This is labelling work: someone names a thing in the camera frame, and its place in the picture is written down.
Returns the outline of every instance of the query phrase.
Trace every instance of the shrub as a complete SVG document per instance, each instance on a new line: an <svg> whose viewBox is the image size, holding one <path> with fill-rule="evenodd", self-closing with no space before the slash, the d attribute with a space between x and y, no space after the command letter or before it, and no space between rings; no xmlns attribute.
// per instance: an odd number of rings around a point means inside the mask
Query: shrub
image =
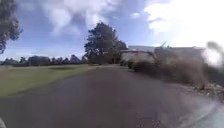
<svg viewBox="0 0 224 128"><path fill-rule="evenodd" d="M160 66L157 63L150 63L149 61L139 61L133 66L135 72L146 73L152 77L158 77Z"/></svg>
<svg viewBox="0 0 224 128"><path fill-rule="evenodd" d="M125 60L122 60L121 62L120 62L120 66L125 66L126 65L126 61Z"/></svg>
<svg viewBox="0 0 224 128"><path fill-rule="evenodd" d="M193 84L198 89L203 89L204 85L208 83L202 63L191 60L176 60L169 65L160 64L160 62L139 61L134 64L133 70L170 82Z"/></svg>
<svg viewBox="0 0 224 128"><path fill-rule="evenodd" d="M128 60L127 65L128 65L128 68L129 69L132 69L133 64L134 64L134 61L133 60Z"/></svg>
<svg viewBox="0 0 224 128"><path fill-rule="evenodd" d="M177 60L172 65L163 68L162 72L171 81L193 84L199 89L203 89L204 85L208 83L203 63L190 59Z"/></svg>

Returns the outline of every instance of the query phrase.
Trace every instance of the road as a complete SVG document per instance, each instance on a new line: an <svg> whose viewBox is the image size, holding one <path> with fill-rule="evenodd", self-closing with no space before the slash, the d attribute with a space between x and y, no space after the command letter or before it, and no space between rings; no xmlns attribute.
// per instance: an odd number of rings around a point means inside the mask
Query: road
<svg viewBox="0 0 224 128"><path fill-rule="evenodd" d="M7 128L223 128L220 103L125 68L97 68L0 99Z"/></svg>

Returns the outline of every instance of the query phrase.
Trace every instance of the green lawn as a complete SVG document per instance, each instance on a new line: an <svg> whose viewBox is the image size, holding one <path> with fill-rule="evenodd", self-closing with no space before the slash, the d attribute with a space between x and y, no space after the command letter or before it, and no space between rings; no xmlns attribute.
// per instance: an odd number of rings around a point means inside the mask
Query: green lawn
<svg viewBox="0 0 224 128"><path fill-rule="evenodd" d="M46 67L0 67L0 96L47 85L50 82L92 69L87 65Z"/></svg>

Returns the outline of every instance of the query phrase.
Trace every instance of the tree line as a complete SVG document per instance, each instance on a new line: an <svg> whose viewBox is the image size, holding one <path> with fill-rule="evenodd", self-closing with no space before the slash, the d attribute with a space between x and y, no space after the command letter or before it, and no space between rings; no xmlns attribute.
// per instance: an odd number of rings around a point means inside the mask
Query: tree line
<svg viewBox="0 0 224 128"><path fill-rule="evenodd" d="M1 63L1 65L12 65L12 66L50 66L50 65L67 65L67 64L84 64L87 63L85 57L82 57L80 60L77 56L71 55L68 58L49 58L45 56L32 56L26 59L25 57L21 57L19 61L14 60L12 58L6 58L5 61Z"/></svg>
<svg viewBox="0 0 224 128"><path fill-rule="evenodd" d="M0 54L6 48L8 40L19 38L22 29L16 17L15 0L0 0ZM121 59L121 50L126 50L126 44L121 41L116 30L111 26L98 23L95 28L88 30L87 43L84 45L85 55L83 59L90 64L119 63ZM43 56L29 57L27 60L22 57L20 61L6 59L5 65L57 65L67 64L68 58L49 58Z"/></svg>

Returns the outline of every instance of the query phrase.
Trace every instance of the sky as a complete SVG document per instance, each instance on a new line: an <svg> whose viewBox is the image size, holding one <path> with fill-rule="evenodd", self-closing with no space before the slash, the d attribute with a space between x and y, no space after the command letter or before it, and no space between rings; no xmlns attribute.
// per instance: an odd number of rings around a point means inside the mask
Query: sky
<svg viewBox="0 0 224 128"><path fill-rule="evenodd" d="M105 22L127 45L205 47L223 44L222 0L16 0L23 32L5 58L84 54L88 29Z"/></svg>

